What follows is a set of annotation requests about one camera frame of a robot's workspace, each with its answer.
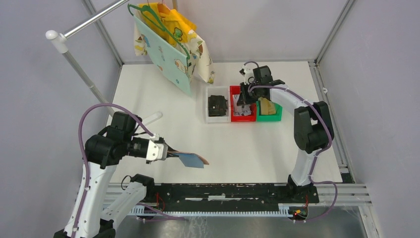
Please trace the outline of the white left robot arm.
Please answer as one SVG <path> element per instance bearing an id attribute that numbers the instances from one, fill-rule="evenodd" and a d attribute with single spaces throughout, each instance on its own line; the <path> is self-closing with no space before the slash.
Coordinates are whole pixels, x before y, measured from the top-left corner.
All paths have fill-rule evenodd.
<path id="1" fill-rule="evenodd" d="M 113 238 L 120 223 L 142 200 L 150 202 L 156 195 L 154 179 L 136 174 L 126 189 L 106 208 L 106 191 L 116 168 L 125 156 L 154 162 L 165 160 L 169 146 L 162 137 L 135 137 L 138 116 L 115 112 L 111 124 L 82 144 L 83 174 L 78 196 L 68 224 L 55 238 Z"/>

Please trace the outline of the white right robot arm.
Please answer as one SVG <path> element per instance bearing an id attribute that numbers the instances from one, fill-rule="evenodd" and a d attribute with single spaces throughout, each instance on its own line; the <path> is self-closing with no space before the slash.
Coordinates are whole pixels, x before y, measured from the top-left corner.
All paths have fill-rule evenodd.
<path id="1" fill-rule="evenodd" d="M 305 99 L 282 80 L 274 80 L 267 65 L 251 69 L 245 62 L 239 72 L 244 81 L 239 85 L 237 105 L 250 105 L 265 98 L 293 116 L 293 135 L 299 151 L 288 177 L 286 196 L 292 202 L 299 202 L 315 184 L 312 176 L 319 155 L 332 145 L 334 131 L 328 104 Z"/>

